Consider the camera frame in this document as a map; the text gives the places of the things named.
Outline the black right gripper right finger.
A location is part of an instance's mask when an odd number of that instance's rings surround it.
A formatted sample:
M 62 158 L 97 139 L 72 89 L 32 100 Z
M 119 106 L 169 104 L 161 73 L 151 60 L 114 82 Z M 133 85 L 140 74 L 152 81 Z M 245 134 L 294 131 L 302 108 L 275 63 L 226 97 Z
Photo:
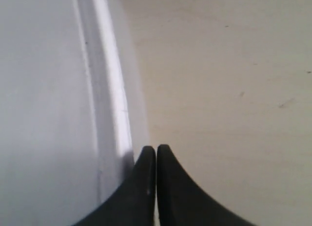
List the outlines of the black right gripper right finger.
M 205 193 L 169 145 L 157 148 L 157 204 L 162 226 L 252 226 Z

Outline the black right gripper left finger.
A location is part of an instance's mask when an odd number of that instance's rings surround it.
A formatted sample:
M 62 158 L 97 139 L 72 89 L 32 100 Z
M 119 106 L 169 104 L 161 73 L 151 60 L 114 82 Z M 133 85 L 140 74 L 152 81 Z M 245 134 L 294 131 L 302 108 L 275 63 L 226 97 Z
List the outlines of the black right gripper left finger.
M 131 174 L 96 210 L 77 226 L 153 226 L 156 191 L 156 153 L 145 146 Z

